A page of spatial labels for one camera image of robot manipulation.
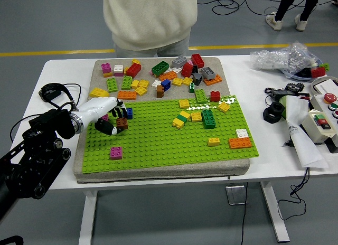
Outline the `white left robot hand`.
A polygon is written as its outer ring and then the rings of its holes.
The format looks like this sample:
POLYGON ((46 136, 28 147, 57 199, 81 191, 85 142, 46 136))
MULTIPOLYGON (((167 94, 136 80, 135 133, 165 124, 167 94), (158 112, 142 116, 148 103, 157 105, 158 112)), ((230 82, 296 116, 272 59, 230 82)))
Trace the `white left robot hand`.
POLYGON ((123 128, 117 128, 102 119, 109 112, 114 117, 127 117, 125 104, 115 97, 92 98, 81 105, 78 111, 73 111, 70 115, 75 134, 83 132, 90 123, 94 123, 96 130, 109 136, 121 133, 123 128))

